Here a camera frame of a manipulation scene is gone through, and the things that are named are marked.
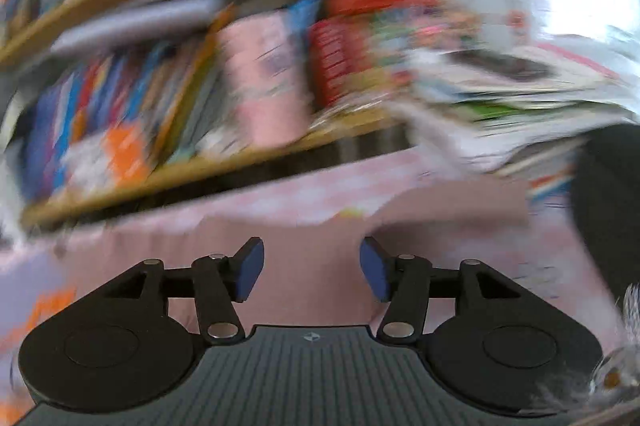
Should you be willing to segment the purple and pink sweater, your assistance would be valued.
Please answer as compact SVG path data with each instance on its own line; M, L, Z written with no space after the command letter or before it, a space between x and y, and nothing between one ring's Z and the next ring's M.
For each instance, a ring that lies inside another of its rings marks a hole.
M168 212L15 248L1 260L1 347L116 275L148 261L214 261L244 328L382 326L401 262L439 269L487 263L617 345L620 318L561 209L528 213L524 196L469 183L402 193L369 216L320 223Z

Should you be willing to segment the upper orange white box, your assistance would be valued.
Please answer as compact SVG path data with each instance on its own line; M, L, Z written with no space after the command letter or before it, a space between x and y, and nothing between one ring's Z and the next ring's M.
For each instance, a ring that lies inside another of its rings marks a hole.
M152 170L139 123L121 123L71 145L62 165L65 186L81 194L142 182Z

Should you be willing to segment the black round fabric object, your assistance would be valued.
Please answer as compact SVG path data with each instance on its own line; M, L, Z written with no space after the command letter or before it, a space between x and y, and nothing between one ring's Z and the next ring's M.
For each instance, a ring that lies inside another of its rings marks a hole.
M579 236L613 297L639 282L639 127L621 123L586 134L570 183Z

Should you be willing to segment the pink cartoon table mat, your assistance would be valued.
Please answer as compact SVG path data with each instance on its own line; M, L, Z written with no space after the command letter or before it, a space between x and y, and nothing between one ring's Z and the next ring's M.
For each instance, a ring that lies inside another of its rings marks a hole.
M17 372L24 336L145 258L186 267L260 235L265 269L239 310L245 325L376 324L382 307L357 262L372 233L391 253L442 268L480 259L589 328L604 351L626 340L610 293L574 228L567 198L525 183L457 179L414 149L134 216L81 224L1 254L1 420L32 406Z

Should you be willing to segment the stack of papers and notebooks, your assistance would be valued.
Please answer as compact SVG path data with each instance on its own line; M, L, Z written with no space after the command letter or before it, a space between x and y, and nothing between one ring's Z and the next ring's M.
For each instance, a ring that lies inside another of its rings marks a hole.
M581 37L512 48L546 66L518 81L414 52L416 79L388 104L408 123L411 142L446 178L508 167L529 146L570 141L593 129L639 119L639 59Z

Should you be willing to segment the wooden bookshelf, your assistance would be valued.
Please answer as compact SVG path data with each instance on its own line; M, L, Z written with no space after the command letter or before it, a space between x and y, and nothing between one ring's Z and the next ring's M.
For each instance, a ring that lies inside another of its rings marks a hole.
M37 233L407 144L401 43L454 0L1 0L1 199Z

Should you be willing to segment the pink sticker tumbler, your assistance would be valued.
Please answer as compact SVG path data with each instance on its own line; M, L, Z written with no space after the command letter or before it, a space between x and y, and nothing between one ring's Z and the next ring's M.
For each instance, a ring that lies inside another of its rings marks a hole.
M255 149L277 149L305 136L310 93L288 13L255 14L218 34L235 116Z

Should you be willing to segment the white flat tablet stand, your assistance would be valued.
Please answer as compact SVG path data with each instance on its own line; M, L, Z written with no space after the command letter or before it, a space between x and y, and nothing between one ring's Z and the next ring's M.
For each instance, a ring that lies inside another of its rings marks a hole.
M226 5L226 0L170 0L127 8L65 30L49 53L72 56L186 34L209 26Z

